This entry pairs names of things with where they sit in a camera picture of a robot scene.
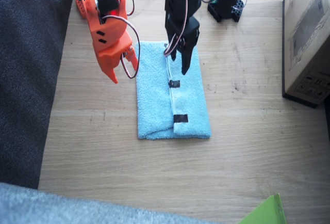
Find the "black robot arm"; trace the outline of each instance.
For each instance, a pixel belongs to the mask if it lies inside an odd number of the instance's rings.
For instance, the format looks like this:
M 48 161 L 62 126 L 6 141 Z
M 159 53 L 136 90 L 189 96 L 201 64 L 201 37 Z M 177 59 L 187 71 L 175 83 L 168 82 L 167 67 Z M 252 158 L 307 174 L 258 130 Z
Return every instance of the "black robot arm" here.
M 176 58 L 176 50 L 182 55 L 182 74 L 190 67 L 191 54 L 199 37 L 200 24 L 193 16 L 200 8 L 202 0 L 165 0 L 165 28 L 169 45 L 166 56 Z

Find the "wooden surface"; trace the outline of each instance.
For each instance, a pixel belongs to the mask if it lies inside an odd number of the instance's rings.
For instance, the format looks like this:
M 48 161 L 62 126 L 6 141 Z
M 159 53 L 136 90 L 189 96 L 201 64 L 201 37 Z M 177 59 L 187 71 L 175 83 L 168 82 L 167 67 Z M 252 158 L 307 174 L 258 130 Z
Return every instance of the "wooden surface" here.
M 166 39 L 163 6 L 136 0 L 141 40 Z M 280 193 L 288 223 L 329 223 L 324 108 L 281 95 L 282 0 L 249 0 L 238 24 L 195 16 L 212 138 L 151 141 L 137 139 L 135 80 L 101 72 L 73 7 L 39 189 L 224 223 Z

